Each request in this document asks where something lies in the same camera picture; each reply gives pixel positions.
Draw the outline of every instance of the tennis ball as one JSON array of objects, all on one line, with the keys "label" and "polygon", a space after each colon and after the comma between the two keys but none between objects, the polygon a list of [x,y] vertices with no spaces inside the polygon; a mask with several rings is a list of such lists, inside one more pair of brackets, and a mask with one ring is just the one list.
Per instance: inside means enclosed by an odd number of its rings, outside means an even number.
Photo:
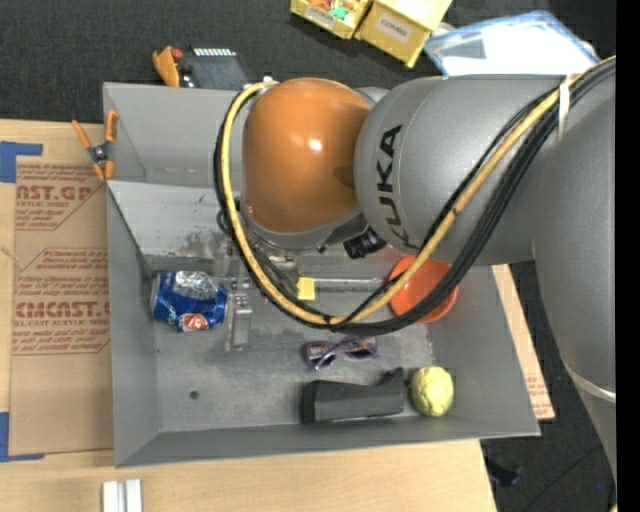
[{"label": "tennis ball", "polygon": [[442,416],[453,403],[453,379],[441,366],[425,366],[411,377],[411,400],[425,416]]}]

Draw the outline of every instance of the yellow box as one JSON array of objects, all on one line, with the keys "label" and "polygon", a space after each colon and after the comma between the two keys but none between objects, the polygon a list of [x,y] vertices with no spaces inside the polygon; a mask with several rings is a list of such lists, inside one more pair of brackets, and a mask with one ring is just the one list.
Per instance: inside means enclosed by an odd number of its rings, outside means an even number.
[{"label": "yellow box", "polygon": [[452,0],[373,0],[354,37],[412,68]]},{"label": "yellow box", "polygon": [[302,16],[316,25],[337,35],[342,39],[350,39],[356,32],[360,22],[364,18],[372,0],[360,0],[356,2],[358,8],[351,13],[348,20],[343,21],[334,18],[321,4],[326,2],[314,0],[291,0],[291,12]]}]

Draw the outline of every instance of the cardboard box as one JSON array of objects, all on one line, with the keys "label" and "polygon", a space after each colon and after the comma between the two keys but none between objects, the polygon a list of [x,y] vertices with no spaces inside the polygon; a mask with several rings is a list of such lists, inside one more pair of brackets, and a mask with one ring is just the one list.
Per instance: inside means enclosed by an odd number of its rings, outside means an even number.
[{"label": "cardboard box", "polygon": [[355,38],[412,68],[450,4],[451,0],[373,0]]},{"label": "cardboard box", "polygon": [[345,18],[344,21],[329,14],[328,10],[323,7],[325,3],[313,0],[291,0],[291,12],[342,39],[350,39],[355,34],[358,25],[371,5],[371,0],[357,2],[357,10],[352,11],[351,15]]},{"label": "cardboard box", "polygon": [[[102,126],[83,126],[89,132],[92,141],[101,141]],[[42,144],[42,154],[39,156],[17,155],[19,179],[22,179],[23,168],[32,169],[34,164],[67,166],[75,162],[82,167],[86,166],[87,172],[79,171],[79,177],[90,175],[90,163],[83,149],[77,144],[69,123],[1,120],[0,144],[3,142]],[[122,168],[118,172],[120,177],[131,174]],[[60,182],[49,179],[39,186],[54,186],[57,185],[56,181]],[[83,209],[86,206],[77,210],[78,216],[86,213]],[[15,210],[15,181],[3,181],[0,173],[0,302],[3,305],[3,308],[0,308],[0,410],[8,409],[9,405],[13,270],[16,266],[16,276],[19,279],[22,267],[18,267],[18,263],[22,260],[23,254],[21,239],[30,235],[37,236],[37,231],[19,229],[15,233]],[[18,210],[22,212],[19,213],[22,217],[24,206]],[[85,225],[81,230],[100,232],[103,229],[100,227],[100,224],[104,223],[102,216],[84,217]],[[18,255],[14,250],[14,233],[18,239]],[[510,278],[508,269],[505,269],[505,278]],[[518,314],[522,315],[517,294],[513,289],[509,292],[509,297],[514,301]],[[528,337],[526,322],[520,327]],[[539,368],[530,346],[530,339],[525,338],[525,341],[528,344],[523,354],[528,355],[532,367],[538,373]],[[83,376],[91,376],[96,368],[102,367],[100,360],[110,352],[109,348],[107,345],[101,352],[86,354],[82,358],[61,354],[56,357],[16,356],[16,375],[13,380],[23,387],[20,395],[24,396],[24,392],[28,391],[32,396],[42,395],[45,399],[52,400],[52,403],[51,408],[38,410],[32,408],[28,401],[23,403],[16,394],[11,413],[15,419],[12,432],[18,434],[14,441],[22,444],[26,440],[25,435],[29,434],[37,443],[31,448],[46,453],[67,451],[79,446],[89,447],[88,449],[105,446],[103,439],[111,440],[111,436],[94,436],[87,439],[83,432],[94,432],[96,425],[110,427],[111,399],[104,401],[104,395],[99,391],[105,384],[110,386],[110,381],[108,378],[103,380],[104,374],[87,381],[83,380]],[[38,374],[38,364],[27,368],[31,366],[32,358],[41,359],[45,367],[60,365],[57,378],[43,378],[42,374]],[[80,373],[75,370],[78,365],[83,367]],[[74,381],[85,387],[83,395],[71,397],[65,392],[69,389],[68,384]],[[56,407],[58,411],[52,415],[51,410]],[[101,450],[47,455],[38,460],[2,466],[4,478],[0,478],[0,496],[3,507],[7,510],[23,510],[30,503],[38,503],[38,510],[41,512],[92,510],[98,507],[97,490],[102,482],[124,481],[129,478],[143,479],[146,489],[145,506],[149,506],[150,510],[180,509],[184,508],[185,503],[189,503],[192,508],[199,507],[204,510],[212,500],[224,503],[227,508],[233,510],[264,510],[265,503],[283,512],[314,510],[318,507],[318,500],[313,493],[307,491],[311,486],[333,486],[334,492],[323,498],[321,508],[338,510],[344,506],[344,496],[348,495],[349,506],[358,509],[370,506],[370,489],[367,486],[354,487],[349,479],[336,480],[335,475],[366,473],[371,481],[379,483],[376,505],[381,509],[395,507],[426,508],[433,512],[453,509],[495,512],[483,454],[479,443],[474,440],[425,443],[410,448],[401,446],[377,450],[351,450],[348,453],[334,451],[328,454],[247,459],[241,464],[212,461],[179,466],[167,464],[136,467],[131,470],[115,469],[113,451]],[[252,478],[247,478],[247,468]],[[293,480],[302,484],[292,492]],[[424,482],[429,482],[430,485],[423,485]],[[452,489],[464,492],[452,492]]]}]

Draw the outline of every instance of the purple sunglasses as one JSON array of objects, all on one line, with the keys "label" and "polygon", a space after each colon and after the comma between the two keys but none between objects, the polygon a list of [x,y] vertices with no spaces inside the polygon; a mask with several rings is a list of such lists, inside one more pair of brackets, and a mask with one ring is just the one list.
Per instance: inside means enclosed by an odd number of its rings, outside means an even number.
[{"label": "purple sunglasses", "polygon": [[378,342],[375,338],[349,336],[340,343],[309,341],[304,344],[303,351],[305,362],[314,370],[320,370],[331,366],[339,354],[356,360],[376,357]]}]

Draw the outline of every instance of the blue can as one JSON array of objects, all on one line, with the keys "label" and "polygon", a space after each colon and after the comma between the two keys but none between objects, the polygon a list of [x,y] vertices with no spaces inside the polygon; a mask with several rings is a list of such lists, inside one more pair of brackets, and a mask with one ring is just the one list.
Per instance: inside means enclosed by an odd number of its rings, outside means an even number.
[{"label": "blue can", "polygon": [[151,313],[178,332],[212,329],[224,322],[227,290],[201,271],[161,272],[153,280]]}]

